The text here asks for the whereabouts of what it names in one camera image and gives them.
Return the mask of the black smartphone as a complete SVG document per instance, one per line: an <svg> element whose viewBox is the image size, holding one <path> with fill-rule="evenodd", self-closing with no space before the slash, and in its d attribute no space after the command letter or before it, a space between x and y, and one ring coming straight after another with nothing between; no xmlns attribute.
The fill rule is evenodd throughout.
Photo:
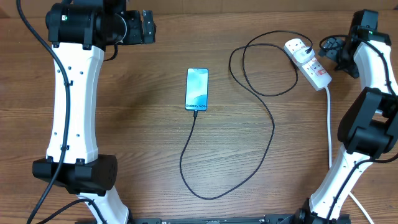
<svg viewBox="0 0 398 224"><path fill-rule="evenodd" d="M189 111L206 111L208 108L207 68L189 68L187 70L185 109Z"/></svg>

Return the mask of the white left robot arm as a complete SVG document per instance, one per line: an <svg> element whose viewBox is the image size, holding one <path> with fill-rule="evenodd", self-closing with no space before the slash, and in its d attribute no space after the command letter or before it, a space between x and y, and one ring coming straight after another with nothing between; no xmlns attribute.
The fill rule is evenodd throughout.
<svg viewBox="0 0 398 224"><path fill-rule="evenodd" d="M155 42L153 13L127 10L126 1L62 1L45 23L48 37L40 43L55 67L53 126L46 155L33 162L32 173L75 195L95 223L132 223L115 187L117 159L98 150L97 87L108 46Z"/></svg>

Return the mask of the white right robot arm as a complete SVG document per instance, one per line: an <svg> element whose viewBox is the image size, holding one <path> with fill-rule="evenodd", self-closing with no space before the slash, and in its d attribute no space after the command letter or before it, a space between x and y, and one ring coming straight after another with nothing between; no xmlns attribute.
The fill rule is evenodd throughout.
<svg viewBox="0 0 398 224"><path fill-rule="evenodd" d="M340 210L363 172L397 142L397 82L390 63L391 40L378 32L378 12L353 15L347 35L320 41L320 56L361 80L362 91L340 121L340 145L321 186L284 223L350 223Z"/></svg>

